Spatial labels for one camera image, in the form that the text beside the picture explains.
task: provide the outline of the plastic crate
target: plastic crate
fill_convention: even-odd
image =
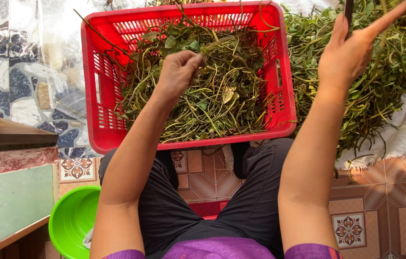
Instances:
[[[243,2],[242,9],[239,2],[190,4],[183,7],[185,14],[195,23],[214,30],[232,29],[231,19],[237,26],[239,24],[242,27],[256,25],[258,30],[271,29],[261,20],[259,3],[258,1]],[[277,31],[259,33],[259,41],[263,47],[265,59],[261,77],[267,80],[264,87],[265,91],[261,92],[261,98],[270,91],[273,96],[276,96],[275,100],[269,104],[267,114],[264,117],[265,122],[272,116],[272,120],[265,126],[267,131],[198,141],[158,144],[158,150],[278,138],[292,133],[296,124],[286,121],[296,120],[296,107],[285,20],[280,6],[273,2],[264,6],[267,3],[267,1],[263,2],[262,17],[268,24],[280,27],[280,30]],[[181,17],[182,14],[176,6],[157,6],[93,13],[88,15],[86,20],[113,44],[127,49],[128,42],[134,38],[140,39],[148,26],[161,25],[168,20],[178,23]],[[81,39],[89,139],[91,147],[96,152],[105,154],[118,147],[127,132],[125,121],[118,119],[113,113],[115,105],[122,100],[119,82],[113,74],[110,62],[106,57],[98,54],[112,47],[83,22]],[[279,83],[277,59],[281,67],[282,84]],[[128,62],[127,56],[120,61],[123,64]]]

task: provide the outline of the green tile wall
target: green tile wall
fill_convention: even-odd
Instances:
[[[52,178],[51,165],[0,174],[0,240],[51,213]]]

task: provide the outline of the knife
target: knife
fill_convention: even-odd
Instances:
[[[347,37],[345,37],[345,40],[348,40],[352,36],[352,31],[350,30],[350,27],[352,26],[353,0],[345,0],[344,15],[347,18],[347,21],[349,22],[349,33],[347,33]]]

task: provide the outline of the black shoe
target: black shoe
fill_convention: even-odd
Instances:
[[[179,187],[179,178],[177,178],[176,168],[174,168],[172,164],[171,152],[169,150],[158,150],[155,158],[166,167],[167,174],[165,170],[165,175],[174,189],[177,189],[177,187]]]
[[[232,143],[231,149],[233,153],[233,172],[240,179],[246,179],[243,173],[243,156],[250,147],[249,142]]]

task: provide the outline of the green bucket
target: green bucket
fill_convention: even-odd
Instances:
[[[94,226],[100,193],[99,186],[78,187],[61,197],[51,211],[49,236],[65,258],[89,259],[83,240]]]

